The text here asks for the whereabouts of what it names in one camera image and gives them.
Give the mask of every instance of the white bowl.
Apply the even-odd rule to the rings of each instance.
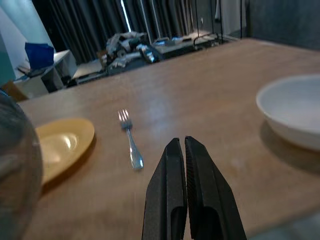
[[[298,146],[320,151],[320,75],[281,79],[261,89],[256,104],[271,128]]]

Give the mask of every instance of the wooden table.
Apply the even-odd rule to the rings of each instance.
[[[186,135],[227,179],[248,236],[320,209],[319,154],[273,134],[255,102],[265,84],[319,70],[319,52],[248,39],[23,102],[35,126],[83,117],[96,130],[88,161],[41,197],[24,239],[141,239],[149,180],[166,144]],[[130,164],[122,108],[141,172]]]

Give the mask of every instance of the floor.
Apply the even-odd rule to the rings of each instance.
[[[101,63],[98,59],[88,63],[83,63],[77,66],[77,71],[73,75],[73,79],[78,79],[82,76],[87,76],[93,73],[98,73],[102,70]]]

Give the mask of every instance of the fork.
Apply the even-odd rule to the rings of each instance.
[[[129,149],[130,149],[130,159],[132,167],[136,170],[144,168],[144,159],[140,154],[135,141],[131,135],[130,130],[132,129],[132,121],[129,117],[128,111],[126,109],[122,109],[118,111],[119,120],[121,124],[121,128],[126,132],[129,139]]]

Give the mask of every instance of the dark curtain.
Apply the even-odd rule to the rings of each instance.
[[[96,59],[108,38],[128,31],[119,0],[50,0],[50,7],[78,64]]]
[[[53,18],[78,64],[97,58],[108,38],[128,32],[121,0],[49,0]],[[193,32],[193,0],[123,0],[132,31],[162,37]]]
[[[134,31],[149,39],[182,37],[193,32],[192,0],[124,0]]]

